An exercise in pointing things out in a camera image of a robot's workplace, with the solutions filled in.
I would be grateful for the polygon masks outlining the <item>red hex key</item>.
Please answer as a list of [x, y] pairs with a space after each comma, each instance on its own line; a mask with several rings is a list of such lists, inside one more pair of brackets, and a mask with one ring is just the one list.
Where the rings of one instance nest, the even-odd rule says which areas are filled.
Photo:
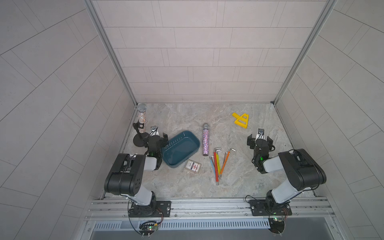
[[215, 169], [216, 169], [216, 185], [219, 185], [219, 176], [218, 176], [218, 170], [217, 170], [217, 164], [216, 164], [216, 154], [215, 154], [215, 149], [214, 149], [214, 164], [215, 164]]

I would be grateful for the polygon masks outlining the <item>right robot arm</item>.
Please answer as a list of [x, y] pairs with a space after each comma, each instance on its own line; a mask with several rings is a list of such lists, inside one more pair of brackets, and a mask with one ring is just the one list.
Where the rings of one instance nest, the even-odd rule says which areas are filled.
[[304, 149], [292, 149], [278, 153], [271, 158], [269, 153], [275, 150], [271, 138], [256, 138], [249, 135], [247, 145], [254, 151], [252, 163], [261, 174], [284, 171], [287, 179], [278, 187], [268, 191], [266, 204], [269, 208], [283, 205], [304, 191], [313, 191], [327, 181], [326, 173]]

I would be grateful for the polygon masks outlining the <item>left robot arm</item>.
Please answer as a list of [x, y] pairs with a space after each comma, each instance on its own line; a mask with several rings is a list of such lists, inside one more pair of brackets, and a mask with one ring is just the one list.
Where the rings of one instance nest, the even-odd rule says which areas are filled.
[[147, 148], [143, 155], [118, 154], [104, 183], [104, 190], [121, 195], [139, 207], [156, 206], [156, 195], [142, 186], [145, 171], [156, 171], [162, 164], [162, 148], [169, 143], [168, 135], [137, 134], [134, 144]]

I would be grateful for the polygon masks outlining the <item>teal plastic storage box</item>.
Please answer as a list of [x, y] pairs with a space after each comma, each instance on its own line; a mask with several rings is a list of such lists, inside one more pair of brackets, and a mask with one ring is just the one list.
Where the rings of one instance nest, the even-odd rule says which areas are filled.
[[191, 131], [183, 131], [169, 140], [162, 148], [163, 161], [171, 168], [177, 168], [198, 152], [201, 143]]

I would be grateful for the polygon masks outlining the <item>small card box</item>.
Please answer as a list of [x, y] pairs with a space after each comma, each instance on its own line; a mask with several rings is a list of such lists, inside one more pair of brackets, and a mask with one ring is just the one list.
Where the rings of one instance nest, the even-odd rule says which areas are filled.
[[191, 172], [191, 173], [198, 174], [200, 169], [201, 169], [201, 166], [202, 166], [202, 164], [200, 164], [198, 162], [195, 162], [192, 160], [187, 160], [184, 169]]

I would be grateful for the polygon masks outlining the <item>black microphone stand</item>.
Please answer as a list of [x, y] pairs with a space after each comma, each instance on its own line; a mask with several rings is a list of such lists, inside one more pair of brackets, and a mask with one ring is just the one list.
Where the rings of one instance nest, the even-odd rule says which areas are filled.
[[145, 124], [140, 123], [137, 121], [136, 123], [133, 123], [133, 128], [137, 132], [137, 134], [133, 138], [133, 143], [136, 147], [145, 147], [148, 148], [149, 143], [149, 133], [145, 132]]

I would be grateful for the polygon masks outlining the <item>glitter microphone on stand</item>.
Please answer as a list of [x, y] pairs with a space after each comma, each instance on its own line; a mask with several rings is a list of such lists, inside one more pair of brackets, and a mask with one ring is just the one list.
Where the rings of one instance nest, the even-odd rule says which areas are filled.
[[139, 132], [145, 133], [145, 124], [146, 124], [146, 111], [147, 111], [147, 105], [145, 103], [139, 103], [137, 105], [138, 109], [138, 124], [139, 124]]

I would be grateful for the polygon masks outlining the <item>purple glitter microphone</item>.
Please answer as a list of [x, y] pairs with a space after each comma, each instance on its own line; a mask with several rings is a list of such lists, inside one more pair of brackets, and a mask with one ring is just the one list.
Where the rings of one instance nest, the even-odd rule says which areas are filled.
[[209, 125], [204, 124], [203, 125], [203, 156], [208, 156], [209, 155]]

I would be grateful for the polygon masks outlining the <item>right circuit board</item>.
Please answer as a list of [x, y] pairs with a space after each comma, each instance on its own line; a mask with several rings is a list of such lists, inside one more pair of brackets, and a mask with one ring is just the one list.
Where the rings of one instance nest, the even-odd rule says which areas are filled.
[[285, 230], [285, 221], [279, 218], [269, 218], [269, 231], [275, 235], [282, 235]]

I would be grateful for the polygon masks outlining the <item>circuit board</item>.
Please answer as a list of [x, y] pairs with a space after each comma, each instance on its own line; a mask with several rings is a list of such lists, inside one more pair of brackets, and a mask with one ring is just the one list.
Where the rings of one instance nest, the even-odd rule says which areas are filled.
[[147, 221], [139, 225], [139, 233], [144, 237], [150, 238], [153, 233], [155, 233], [159, 227], [160, 227], [160, 222], [156, 221]]
[[269, 218], [269, 231], [275, 235], [282, 235], [285, 230], [285, 221], [279, 218]]

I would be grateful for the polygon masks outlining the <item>left circuit board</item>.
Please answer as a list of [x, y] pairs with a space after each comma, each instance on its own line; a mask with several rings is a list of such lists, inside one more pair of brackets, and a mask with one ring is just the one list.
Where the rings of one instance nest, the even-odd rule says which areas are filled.
[[160, 222], [156, 221], [147, 221], [139, 225], [139, 233], [144, 237], [150, 238], [153, 233], [155, 233], [159, 227], [160, 227]]

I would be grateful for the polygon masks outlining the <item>yellow plastic bracket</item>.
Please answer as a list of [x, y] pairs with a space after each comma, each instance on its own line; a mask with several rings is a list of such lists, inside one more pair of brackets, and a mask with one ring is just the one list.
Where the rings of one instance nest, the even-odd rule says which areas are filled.
[[232, 116], [236, 119], [234, 121], [234, 124], [244, 128], [244, 129], [248, 128], [248, 122], [249, 122], [249, 115], [248, 114], [242, 114], [240, 116], [237, 113], [232, 113]]

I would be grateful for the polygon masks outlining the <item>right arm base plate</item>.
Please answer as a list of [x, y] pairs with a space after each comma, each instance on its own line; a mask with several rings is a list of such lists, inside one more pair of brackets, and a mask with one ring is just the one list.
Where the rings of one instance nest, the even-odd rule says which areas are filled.
[[275, 203], [274, 200], [249, 200], [252, 215], [255, 216], [291, 216], [292, 210], [289, 202]]

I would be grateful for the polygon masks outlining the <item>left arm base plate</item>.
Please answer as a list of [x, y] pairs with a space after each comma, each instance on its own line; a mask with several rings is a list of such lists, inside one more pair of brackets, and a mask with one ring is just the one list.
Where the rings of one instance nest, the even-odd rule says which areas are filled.
[[137, 206], [132, 204], [128, 210], [131, 218], [168, 218], [170, 216], [172, 202], [171, 201], [156, 201], [148, 206]]

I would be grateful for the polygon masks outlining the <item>aluminium front rail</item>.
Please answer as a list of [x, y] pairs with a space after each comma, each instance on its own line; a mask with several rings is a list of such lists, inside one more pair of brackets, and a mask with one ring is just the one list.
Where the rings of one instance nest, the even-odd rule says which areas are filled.
[[[243, 198], [159, 198], [157, 201], [171, 201], [171, 211], [168, 218], [164, 220], [197, 220], [197, 219], [250, 219], [250, 218], [328, 218], [334, 217], [335, 213], [325, 197], [295, 198], [289, 202], [292, 210], [291, 216], [253, 216], [249, 200], [251, 197]], [[132, 218], [133, 220], [156, 219], [156, 218]]]

